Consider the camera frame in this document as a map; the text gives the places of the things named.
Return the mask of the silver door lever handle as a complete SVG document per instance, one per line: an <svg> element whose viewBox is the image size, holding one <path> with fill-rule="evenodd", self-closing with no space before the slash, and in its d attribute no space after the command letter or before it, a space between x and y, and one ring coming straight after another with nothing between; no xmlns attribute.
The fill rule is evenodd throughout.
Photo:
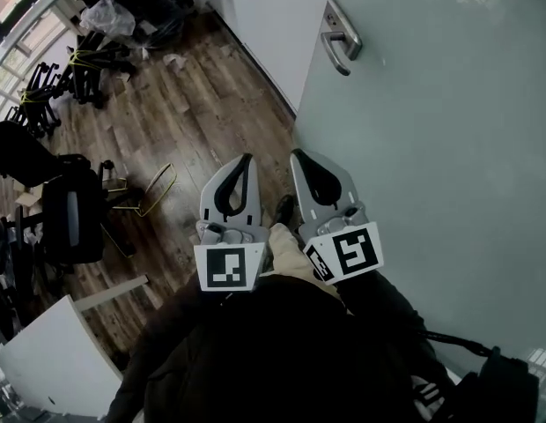
<svg viewBox="0 0 546 423"><path fill-rule="evenodd" d="M341 75L348 77L350 69L344 65L336 53L335 45L340 46L340 49L350 61L355 61L362 50L363 42L336 0L327 0L323 19L329 30L321 32L321 45L324 47L334 68Z"/></svg>

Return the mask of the black shoulder bag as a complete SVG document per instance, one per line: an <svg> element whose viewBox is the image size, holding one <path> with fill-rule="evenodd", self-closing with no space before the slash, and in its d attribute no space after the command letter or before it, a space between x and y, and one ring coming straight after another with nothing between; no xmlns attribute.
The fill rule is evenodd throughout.
<svg viewBox="0 0 546 423"><path fill-rule="evenodd" d="M528 364L463 338L428 330L418 334L432 341L461 346L485 358L481 371L455 385L429 423L535 423L539 379Z"/></svg>

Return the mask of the person's black shoe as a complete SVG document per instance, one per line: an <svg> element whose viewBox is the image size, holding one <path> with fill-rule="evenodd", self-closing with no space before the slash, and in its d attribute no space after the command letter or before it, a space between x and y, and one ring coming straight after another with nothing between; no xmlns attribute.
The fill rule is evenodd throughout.
<svg viewBox="0 0 546 423"><path fill-rule="evenodd" d="M286 227L292 227L292 220L295 212L295 197L287 194L283 196L277 204L275 214L270 227L281 224Z"/></svg>

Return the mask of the plastic-wrapped black chair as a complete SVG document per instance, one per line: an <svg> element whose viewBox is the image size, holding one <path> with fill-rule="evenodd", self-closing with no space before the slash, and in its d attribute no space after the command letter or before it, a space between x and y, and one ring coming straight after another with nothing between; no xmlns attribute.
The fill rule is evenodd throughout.
<svg viewBox="0 0 546 423"><path fill-rule="evenodd" d="M131 35L138 47L162 48L181 34L186 18L182 0L115 0L135 18Z"/></svg>

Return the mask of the black mesh office chair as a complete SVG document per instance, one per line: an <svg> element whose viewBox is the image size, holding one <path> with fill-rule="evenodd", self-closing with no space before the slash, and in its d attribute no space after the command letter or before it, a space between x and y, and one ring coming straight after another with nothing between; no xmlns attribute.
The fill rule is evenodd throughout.
<svg viewBox="0 0 546 423"><path fill-rule="evenodd" d="M15 240L21 248L24 230L42 224L41 246L48 258L61 264L96 263L103 258L104 237L107 236L123 256L136 253L134 245L119 234L108 213L130 199L139 200L144 192L136 187L126 188L110 198L103 185L103 173L114 168L105 160L97 170L81 154L58 155L56 174L43 184L42 212L24 216L18 207L15 221Z"/></svg>

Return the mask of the pile of black chair parts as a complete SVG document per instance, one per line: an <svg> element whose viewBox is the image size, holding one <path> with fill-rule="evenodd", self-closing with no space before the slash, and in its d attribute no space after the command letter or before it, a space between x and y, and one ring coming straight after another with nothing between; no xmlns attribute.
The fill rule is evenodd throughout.
<svg viewBox="0 0 546 423"><path fill-rule="evenodd" d="M0 215L0 333L10 341L39 314L31 244Z"/></svg>

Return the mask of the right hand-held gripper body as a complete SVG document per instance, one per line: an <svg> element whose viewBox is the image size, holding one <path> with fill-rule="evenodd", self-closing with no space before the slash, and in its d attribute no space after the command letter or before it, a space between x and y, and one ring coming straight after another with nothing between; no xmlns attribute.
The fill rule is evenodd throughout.
<svg viewBox="0 0 546 423"><path fill-rule="evenodd" d="M304 254L318 278L334 285L384 264L379 230L363 206L352 206L319 225L302 226Z"/></svg>

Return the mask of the clear plastic wrap bundle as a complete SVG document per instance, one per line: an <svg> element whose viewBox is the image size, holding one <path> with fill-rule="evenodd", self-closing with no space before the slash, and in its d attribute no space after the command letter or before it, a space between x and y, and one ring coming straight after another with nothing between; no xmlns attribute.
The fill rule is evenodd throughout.
<svg viewBox="0 0 546 423"><path fill-rule="evenodd" d="M136 28L134 15L115 0L99 0L83 10L80 25L108 37L130 37Z"/></svg>

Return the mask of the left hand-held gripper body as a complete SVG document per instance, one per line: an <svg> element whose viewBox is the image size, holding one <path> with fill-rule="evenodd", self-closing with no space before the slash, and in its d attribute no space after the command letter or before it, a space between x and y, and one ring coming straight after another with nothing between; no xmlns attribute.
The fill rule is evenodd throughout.
<svg viewBox="0 0 546 423"><path fill-rule="evenodd" d="M269 230L263 226L196 224L200 243L194 247L197 276L205 292L249 292L262 272Z"/></svg>

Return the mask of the pale green door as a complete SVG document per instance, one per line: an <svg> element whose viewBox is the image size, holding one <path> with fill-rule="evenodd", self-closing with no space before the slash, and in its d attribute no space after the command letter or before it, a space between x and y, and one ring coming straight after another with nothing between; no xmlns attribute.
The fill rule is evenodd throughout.
<svg viewBox="0 0 546 423"><path fill-rule="evenodd" d="M336 1L363 47L345 77L316 46L299 141L351 174L427 327L546 394L546 0Z"/></svg>

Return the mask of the cardboard pieces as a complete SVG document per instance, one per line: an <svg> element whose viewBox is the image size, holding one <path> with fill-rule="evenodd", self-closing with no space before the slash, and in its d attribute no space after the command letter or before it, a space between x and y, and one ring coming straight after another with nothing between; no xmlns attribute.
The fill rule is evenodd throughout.
<svg viewBox="0 0 546 423"><path fill-rule="evenodd" d="M21 206L30 212L38 211L42 208L42 194L44 184L41 183L34 187L27 187L17 180L13 180L13 190L15 194L15 205Z"/></svg>

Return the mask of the white plank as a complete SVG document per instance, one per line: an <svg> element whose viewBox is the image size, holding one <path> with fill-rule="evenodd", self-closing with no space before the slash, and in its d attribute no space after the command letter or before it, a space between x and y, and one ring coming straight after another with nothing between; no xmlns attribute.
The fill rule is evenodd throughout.
<svg viewBox="0 0 546 423"><path fill-rule="evenodd" d="M95 308L102 304L105 304L111 300L114 300L117 297L125 293L129 293L134 289L144 286L148 283L149 279L147 278L147 276L142 275L137 278L122 282L116 286L111 286L101 292L79 299L78 301L75 301L74 304L78 311L84 312L91 308Z"/></svg>

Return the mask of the person's right forearm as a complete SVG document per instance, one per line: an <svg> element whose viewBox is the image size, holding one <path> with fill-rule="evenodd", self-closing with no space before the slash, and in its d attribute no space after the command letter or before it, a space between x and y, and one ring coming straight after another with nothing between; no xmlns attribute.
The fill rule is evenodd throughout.
<svg viewBox="0 0 546 423"><path fill-rule="evenodd" d="M410 302L378 271L368 271L336 283L343 304L390 341L401 355L414 364L435 361L435 351L419 332L424 319Z"/></svg>

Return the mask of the white desk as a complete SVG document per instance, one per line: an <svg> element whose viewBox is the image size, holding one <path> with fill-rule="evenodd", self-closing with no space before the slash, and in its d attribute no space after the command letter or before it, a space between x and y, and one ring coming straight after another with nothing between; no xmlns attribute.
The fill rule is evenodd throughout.
<svg viewBox="0 0 546 423"><path fill-rule="evenodd" d="M107 415L122 383L69 296L0 348L0 368L25 404L95 419Z"/></svg>

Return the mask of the person's beige trouser leg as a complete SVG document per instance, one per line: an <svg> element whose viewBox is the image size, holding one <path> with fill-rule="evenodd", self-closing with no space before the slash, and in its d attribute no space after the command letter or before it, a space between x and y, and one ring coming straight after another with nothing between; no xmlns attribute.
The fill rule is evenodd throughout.
<svg viewBox="0 0 546 423"><path fill-rule="evenodd" d="M341 301L334 286L328 286L314 276L314 267L300 250L297 239L286 225L276 223L269 230L269 248L272 254L272 270L263 272L262 277L278 275L304 280Z"/></svg>

